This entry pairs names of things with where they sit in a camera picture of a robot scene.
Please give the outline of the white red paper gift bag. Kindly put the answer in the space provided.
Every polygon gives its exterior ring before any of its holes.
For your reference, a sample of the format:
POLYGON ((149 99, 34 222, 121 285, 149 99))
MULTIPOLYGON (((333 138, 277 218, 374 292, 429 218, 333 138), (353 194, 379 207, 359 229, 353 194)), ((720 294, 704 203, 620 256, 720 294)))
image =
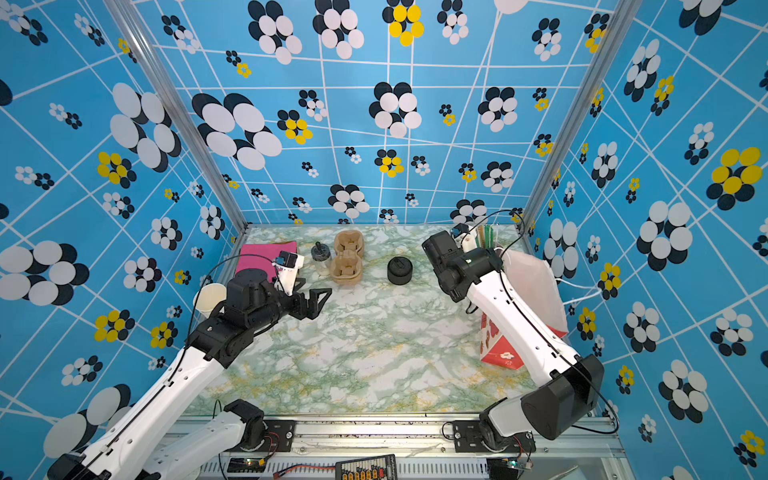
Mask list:
MULTIPOLYGON (((557 337, 563 338, 567 327, 565 307, 547 262, 512 249, 502 259, 504 273, 514 291, 557 337)), ((481 317, 481 334, 483 362, 512 370, 524 365, 512 343, 485 314, 481 317)))

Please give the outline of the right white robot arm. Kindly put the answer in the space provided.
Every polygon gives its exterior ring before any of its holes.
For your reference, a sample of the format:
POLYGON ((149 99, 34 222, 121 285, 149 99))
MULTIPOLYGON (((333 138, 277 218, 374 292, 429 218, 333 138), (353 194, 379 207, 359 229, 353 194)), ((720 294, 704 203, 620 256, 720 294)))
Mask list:
POLYGON ((528 432, 548 440, 574 426, 601 398, 604 366, 567 344, 565 311, 549 265, 519 251, 494 251, 440 231, 422 244, 441 290, 469 300, 511 345, 535 389, 479 416, 485 446, 496 452, 528 432))

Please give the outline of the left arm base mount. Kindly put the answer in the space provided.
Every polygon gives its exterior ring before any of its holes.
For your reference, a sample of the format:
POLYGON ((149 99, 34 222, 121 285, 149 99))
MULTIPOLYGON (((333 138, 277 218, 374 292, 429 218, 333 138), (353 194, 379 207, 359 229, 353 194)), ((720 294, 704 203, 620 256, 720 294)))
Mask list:
POLYGON ((238 445, 226 450, 226 453, 285 453, 292 449, 296 436, 297 422, 295 420, 266 419, 258 430, 259 437, 245 434, 245 439, 238 445))

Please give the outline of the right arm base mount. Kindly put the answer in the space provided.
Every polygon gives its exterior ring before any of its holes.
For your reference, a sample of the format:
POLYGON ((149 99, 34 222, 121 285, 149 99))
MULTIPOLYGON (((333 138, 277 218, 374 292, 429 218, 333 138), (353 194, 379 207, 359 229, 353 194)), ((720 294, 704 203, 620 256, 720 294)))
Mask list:
POLYGON ((457 453, 527 455, 535 453, 537 449, 530 432, 523 432, 498 441, 488 441, 477 420, 445 422, 441 427, 441 435, 453 444, 457 453))

